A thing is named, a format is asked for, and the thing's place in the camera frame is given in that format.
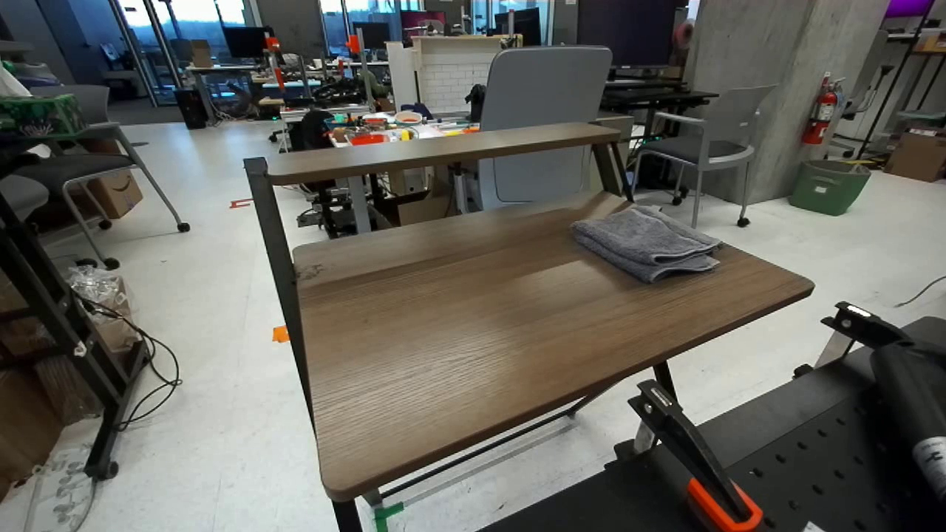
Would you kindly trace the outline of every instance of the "orange handle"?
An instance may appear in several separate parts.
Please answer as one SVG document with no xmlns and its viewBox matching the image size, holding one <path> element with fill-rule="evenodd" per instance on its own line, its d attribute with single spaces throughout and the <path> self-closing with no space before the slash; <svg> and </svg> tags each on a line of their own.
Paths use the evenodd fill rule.
<svg viewBox="0 0 946 532">
<path fill-rule="evenodd" d="M 698 481 L 685 481 L 685 497 L 695 503 L 695 509 L 705 518 L 705 522 L 719 532 L 757 532 L 761 525 L 761 509 L 736 485 L 739 500 L 748 509 L 744 519 L 733 519 L 713 493 Z"/>
</svg>

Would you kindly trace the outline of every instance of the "black cable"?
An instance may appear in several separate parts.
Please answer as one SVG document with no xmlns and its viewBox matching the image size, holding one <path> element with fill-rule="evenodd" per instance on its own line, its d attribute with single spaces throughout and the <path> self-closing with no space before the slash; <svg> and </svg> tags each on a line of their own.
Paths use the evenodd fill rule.
<svg viewBox="0 0 946 532">
<path fill-rule="evenodd" d="M 145 327 L 138 327 L 138 324 L 130 321 L 126 317 L 116 313 L 111 307 L 105 307 L 105 305 L 101 305 L 101 302 L 90 302 L 90 298 L 79 296 L 77 289 L 70 289 L 70 293 L 74 293 L 74 298 L 77 298 L 87 313 L 96 313 L 96 317 L 105 317 L 105 320 L 121 320 L 130 332 L 135 332 L 135 333 L 142 338 L 142 342 L 145 342 L 145 349 L 148 349 L 148 369 L 154 372 L 154 379 L 155 379 L 158 383 L 155 383 L 154 389 L 148 389 L 148 392 L 130 409 L 130 414 L 117 422 L 117 431 L 126 431 L 126 425 L 133 425 L 133 422 L 150 416 L 154 410 L 158 410 L 158 409 L 178 392 L 178 386 L 184 383 L 178 352 L 175 352 L 167 342 L 150 338 Z M 175 366 L 170 376 L 164 376 L 164 372 L 158 372 L 158 369 L 154 366 L 155 349 L 163 349 L 163 352 L 170 358 L 170 366 Z M 163 392 L 163 389 L 164 389 L 164 395 L 163 395 L 154 409 L 148 409 L 145 414 L 138 414 L 142 404 L 150 403 L 150 398 L 154 398 L 155 392 Z"/>
<path fill-rule="evenodd" d="M 942 280 L 946 280 L 946 276 L 929 280 L 914 298 L 899 302 L 899 305 L 893 305 L 893 307 L 908 307 L 911 302 L 921 298 L 921 293 L 929 293 L 930 287 L 937 287 L 937 284 L 942 284 Z"/>
</svg>

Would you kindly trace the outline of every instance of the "wheel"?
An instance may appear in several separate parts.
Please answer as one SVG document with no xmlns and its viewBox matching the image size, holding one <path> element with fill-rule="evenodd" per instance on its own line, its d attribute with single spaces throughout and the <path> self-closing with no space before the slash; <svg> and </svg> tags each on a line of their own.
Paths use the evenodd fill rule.
<svg viewBox="0 0 946 532">
<path fill-rule="evenodd" d="M 795 376 L 791 376 L 791 379 L 800 379 L 800 376 L 806 376 L 806 372 L 813 372 L 813 366 L 810 366 L 810 364 L 800 364 L 800 366 L 795 366 Z"/>
<path fill-rule="evenodd" d="M 93 463 L 93 468 L 86 468 L 86 472 L 87 472 L 90 478 L 116 478 L 116 475 L 117 475 L 117 463 L 116 463 L 116 460 L 108 460 L 108 463 Z"/>
</svg>

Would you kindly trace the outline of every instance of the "desk top shelf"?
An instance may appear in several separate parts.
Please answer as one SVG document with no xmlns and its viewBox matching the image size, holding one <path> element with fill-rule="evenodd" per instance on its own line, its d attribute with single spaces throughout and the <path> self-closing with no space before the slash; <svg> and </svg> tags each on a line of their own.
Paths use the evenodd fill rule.
<svg viewBox="0 0 946 532">
<path fill-rule="evenodd" d="M 617 129 L 594 125 L 516 128 L 422 141 L 364 144 L 349 151 L 280 153 L 269 159 L 269 174 L 278 185 L 318 182 L 373 171 L 399 171 L 417 166 L 442 166 L 608 141 L 617 141 Z"/>
</svg>

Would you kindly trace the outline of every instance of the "computer monitor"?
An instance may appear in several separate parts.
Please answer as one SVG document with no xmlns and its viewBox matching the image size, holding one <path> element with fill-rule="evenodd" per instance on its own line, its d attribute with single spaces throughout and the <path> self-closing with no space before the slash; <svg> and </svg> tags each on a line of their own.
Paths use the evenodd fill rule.
<svg viewBox="0 0 946 532">
<path fill-rule="evenodd" d="M 386 23 L 355 23 L 355 32 L 359 29 L 364 48 L 385 48 L 390 41 Z"/>
<path fill-rule="evenodd" d="M 509 32 L 509 13 L 495 13 L 495 32 Z M 523 48 L 538 48 L 540 45 L 538 10 L 512 13 L 512 32 L 523 35 Z"/>
<path fill-rule="evenodd" d="M 223 26 L 229 57 L 265 57 L 265 26 Z"/>
<path fill-rule="evenodd" d="M 614 66 L 668 66 L 676 0 L 580 0 L 580 45 L 611 48 Z"/>
</svg>

